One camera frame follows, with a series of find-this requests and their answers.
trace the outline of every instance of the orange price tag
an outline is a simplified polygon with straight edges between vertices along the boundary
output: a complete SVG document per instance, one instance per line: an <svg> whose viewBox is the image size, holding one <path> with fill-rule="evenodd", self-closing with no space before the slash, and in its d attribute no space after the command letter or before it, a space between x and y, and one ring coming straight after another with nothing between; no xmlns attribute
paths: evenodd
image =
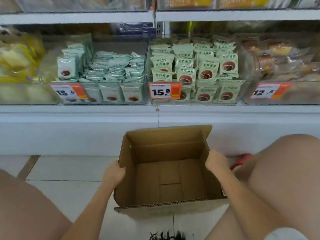
<svg viewBox="0 0 320 240"><path fill-rule="evenodd" d="M291 87L292 82L287 83L261 83L258 85L250 99L279 99Z"/></svg>
<svg viewBox="0 0 320 240"><path fill-rule="evenodd" d="M63 100L85 100L88 96L80 84L50 84Z"/></svg>
<svg viewBox="0 0 320 240"><path fill-rule="evenodd" d="M181 83L150 83L151 99L180 99Z"/></svg>

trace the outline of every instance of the chocolate ball image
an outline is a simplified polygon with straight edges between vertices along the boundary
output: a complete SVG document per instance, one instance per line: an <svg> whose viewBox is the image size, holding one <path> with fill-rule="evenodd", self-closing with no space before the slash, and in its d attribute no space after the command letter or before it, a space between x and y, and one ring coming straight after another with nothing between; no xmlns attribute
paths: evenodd
<svg viewBox="0 0 320 240"><path fill-rule="evenodd" d="M96 103L97 102L97 100L95 98L91 98L91 97L89 98L89 101L92 102L92 103Z"/></svg>
<svg viewBox="0 0 320 240"><path fill-rule="evenodd" d="M130 98L129 98L129 101L131 101L131 102L138 102L139 99L136 98L136 97L130 97Z"/></svg>
<svg viewBox="0 0 320 240"><path fill-rule="evenodd" d="M222 65L222 68L225 71L232 71L232 70L235 69L235 67L236 67L236 65L235 65L235 63L233 61L227 61Z"/></svg>
<svg viewBox="0 0 320 240"><path fill-rule="evenodd" d="M210 71L210 70L205 70L200 75L201 79L210 79L210 78L212 78L212 76L213 76L213 74L212 74L212 71Z"/></svg>
<svg viewBox="0 0 320 240"><path fill-rule="evenodd" d="M232 92L224 92L221 95L221 100L227 101L233 98L233 93Z"/></svg>
<svg viewBox="0 0 320 240"><path fill-rule="evenodd" d="M200 94L198 97L198 100L201 102L209 101L209 99L210 99L210 95L206 93Z"/></svg>
<svg viewBox="0 0 320 240"><path fill-rule="evenodd" d="M62 76L70 76L70 71L62 71L61 72Z"/></svg>
<svg viewBox="0 0 320 240"><path fill-rule="evenodd" d="M110 97L107 97L107 100L109 100L109 101L116 101L116 100L117 100L117 98L116 98L116 97L112 97L112 96L110 96Z"/></svg>
<svg viewBox="0 0 320 240"><path fill-rule="evenodd" d="M192 84L192 78L191 78L191 76L188 76L188 75L182 75L180 77L180 82L183 85L191 85Z"/></svg>
<svg viewBox="0 0 320 240"><path fill-rule="evenodd" d="M180 94L180 99L179 100L185 100L187 98L187 93L182 91Z"/></svg>

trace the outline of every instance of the white sleeve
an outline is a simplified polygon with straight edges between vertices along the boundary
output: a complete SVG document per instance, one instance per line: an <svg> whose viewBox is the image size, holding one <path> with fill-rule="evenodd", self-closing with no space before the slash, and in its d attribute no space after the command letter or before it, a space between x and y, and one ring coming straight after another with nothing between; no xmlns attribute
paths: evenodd
<svg viewBox="0 0 320 240"><path fill-rule="evenodd" d="M270 233L265 240L308 240L301 232L292 228L280 228Z"/></svg>

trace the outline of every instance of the bare leg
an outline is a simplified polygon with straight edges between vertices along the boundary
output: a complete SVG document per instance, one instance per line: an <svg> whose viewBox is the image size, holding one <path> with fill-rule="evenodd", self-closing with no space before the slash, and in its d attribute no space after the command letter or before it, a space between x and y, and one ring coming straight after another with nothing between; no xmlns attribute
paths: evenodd
<svg viewBox="0 0 320 240"><path fill-rule="evenodd" d="M281 137L252 158L256 164L248 180L254 193L309 240L320 239L319 155L320 141L315 137ZM226 211L207 237L215 239L246 239L232 209Z"/></svg>

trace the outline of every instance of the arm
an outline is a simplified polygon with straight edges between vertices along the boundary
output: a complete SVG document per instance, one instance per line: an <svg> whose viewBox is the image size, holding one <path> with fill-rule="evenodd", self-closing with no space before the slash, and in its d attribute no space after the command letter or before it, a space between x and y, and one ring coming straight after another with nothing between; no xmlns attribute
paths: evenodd
<svg viewBox="0 0 320 240"><path fill-rule="evenodd" d="M98 240L108 201L125 173L126 169L120 168L117 161L106 169L92 200L61 240Z"/></svg>
<svg viewBox="0 0 320 240"><path fill-rule="evenodd" d="M210 150L206 167L220 181L231 208L249 240L264 240L278 228L291 227L285 218L234 176L224 155Z"/></svg>

